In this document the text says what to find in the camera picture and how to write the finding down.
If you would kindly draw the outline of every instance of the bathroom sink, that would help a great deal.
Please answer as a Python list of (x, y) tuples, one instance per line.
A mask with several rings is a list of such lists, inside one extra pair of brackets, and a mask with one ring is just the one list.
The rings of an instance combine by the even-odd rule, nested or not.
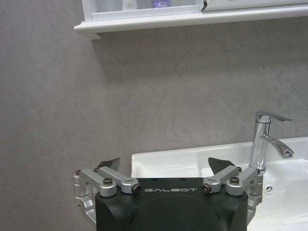
[[(308, 230), (308, 137), (283, 139), (295, 152), (281, 159), (267, 146), (263, 203), (248, 225), (249, 231)], [(245, 169), (252, 143), (226, 144), (132, 155), (135, 178), (189, 178), (212, 176), (208, 158), (230, 160)]]

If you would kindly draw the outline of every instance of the metal linkage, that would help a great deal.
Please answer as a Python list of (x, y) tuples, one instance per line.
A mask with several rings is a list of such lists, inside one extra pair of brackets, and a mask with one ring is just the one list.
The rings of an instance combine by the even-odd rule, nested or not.
[(136, 194), (141, 191), (141, 187), (136, 178), (124, 176), (109, 167), (101, 167), (97, 173), (101, 176), (109, 177), (115, 181), (123, 193)]
[(203, 179), (204, 193), (218, 193), (221, 186), (230, 178), (239, 174), (239, 169), (236, 166), (228, 166), (217, 174)]
[(262, 202), (263, 194), (263, 174), (258, 174), (255, 179), (245, 188), (248, 194), (248, 214), (247, 225), (256, 214), (257, 205)]
[(257, 175), (258, 170), (256, 168), (248, 167), (238, 176), (238, 179), (230, 179), (226, 182), (226, 192), (231, 196), (241, 196), (244, 189)]
[(96, 227), (96, 214), (92, 200), (93, 186), (86, 183), (80, 173), (81, 171), (77, 171), (73, 177), (75, 203), (82, 208), (87, 220)]
[(116, 183), (112, 181), (106, 182), (102, 176), (93, 170), (84, 169), (80, 172), (80, 176), (85, 182), (96, 188), (101, 196), (109, 197), (116, 194)]

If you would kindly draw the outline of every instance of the bolt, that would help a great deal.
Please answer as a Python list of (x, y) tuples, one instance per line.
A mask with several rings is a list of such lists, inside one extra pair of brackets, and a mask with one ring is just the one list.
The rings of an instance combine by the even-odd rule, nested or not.
[(240, 179), (238, 177), (230, 177), (230, 183), (232, 184), (239, 184)]
[(141, 192), (141, 186), (138, 184), (133, 185), (132, 189), (131, 189), (133, 194), (138, 194)]
[(112, 184), (112, 179), (110, 177), (104, 178), (103, 183), (105, 185), (111, 185)]
[(209, 184), (202, 185), (202, 190), (205, 194), (209, 194), (212, 191), (212, 188)]

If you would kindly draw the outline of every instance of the bottle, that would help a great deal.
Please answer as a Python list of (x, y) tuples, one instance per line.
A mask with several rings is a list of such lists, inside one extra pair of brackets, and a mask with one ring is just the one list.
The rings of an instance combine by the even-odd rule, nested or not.
[(123, 10), (136, 10), (137, 7), (137, 0), (122, 0), (123, 3)]
[(152, 7), (153, 8), (161, 8), (161, 7), (168, 7), (169, 0), (152, 0)]

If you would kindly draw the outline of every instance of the faucet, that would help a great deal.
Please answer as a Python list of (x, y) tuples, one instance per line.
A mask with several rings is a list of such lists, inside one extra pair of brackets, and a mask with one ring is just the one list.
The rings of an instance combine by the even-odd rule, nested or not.
[(257, 111), (251, 162), (249, 166), (257, 168), (263, 173), (266, 171), (265, 155), (268, 143), (274, 146), (281, 158), (293, 157), (294, 153), (285, 143), (270, 136), (270, 125), (273, 118), (281, 122), (292, 121), (291, 119), (270, 112)]

